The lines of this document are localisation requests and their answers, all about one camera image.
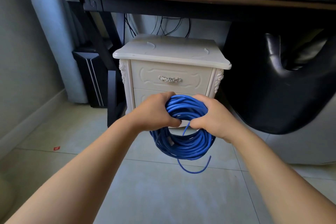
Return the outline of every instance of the blue cable coil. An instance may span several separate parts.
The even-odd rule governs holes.
[[[186,95],[172,96],[166,103],[166,109],[173,118],[189,121],[202,117],[208,112],[208,109],[203,102]],[[204,169],[198,172],[186,170],[179,160],[196,160],[203,157],[212,146],[216,137],[204,129],[199,129],[195,133],[185,136],[184,134],[189,124],[190,122],[186,126],[182,136],[171,134],[168,127],[150,131],[150,134],[153,137],[156,146],[164,154],[177,158],[177,162],[184,171],[190,174],[199,174],[208,167],[211,156]]]

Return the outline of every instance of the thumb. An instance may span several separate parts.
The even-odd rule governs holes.
[[[177,128],[181,125],[182,123],[182,120],[179,120],[179,119],[175,119],[173,117],[170,117],[169,119],[169,127],[172,127],[172,128]]]
[[[194,129],[204,128],[204,123],[205,123],[204,117],[205,116],[202,116],[202,117],[199,117],[199,118],[196,118],[196,119],[192,119],[190,121],[190,126]]]

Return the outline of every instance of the forearm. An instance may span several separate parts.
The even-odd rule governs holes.
[[[336,206],[244,126],[232,141],[275,223],[335,223]]]
[[[53,175],[8,223],[92,223],[140,131],[125,116]]]

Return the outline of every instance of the silver stripe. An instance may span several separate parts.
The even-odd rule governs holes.
[[[101,106],[99,98],[98,98],[98,93],[97,93],[97,90],[96,90],[95,82],[93,81],[93,77],[92,77],[91,69],[90,69],[90,66],[89,66],[89,62],[87,61],[87,59],[85,59],[85,60],[86,60],[87,68],[89,69],[89,72],[90,72],[90,75],[91,75],[91,80],[92,80],[92,83],[93,83],[94,90],[96,92],[96,96],[97,96],[97,99],[98,99],[99,106]]]
[[[97,81],[97,77],[96,77],[95,69],[93,68],[92,59],[90,59],[90,62],[91,62],[91,66],[92,66],[92,70],[93,70],[94,78],[96,79],[97,88],[98,88],[98,92],[99,92],[100,99],[101,99],[101,104],[104,105],[102,95],[100,94],[100,89],[99,89],[99,84],[98,84],[98,81]]]

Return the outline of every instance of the desk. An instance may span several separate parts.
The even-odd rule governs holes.
[[[124,44],[125,23],[116,28],[111,12],[124,21],[124,14],[144,14],[194,19],[244,21],[268,26],[316,27],[335,24],[336,2],[315,0],[66,0],[108,69],[108,114],[110,126],[125,106],[118,69],[104,46],[89,12],[99,12],[114,50]]]

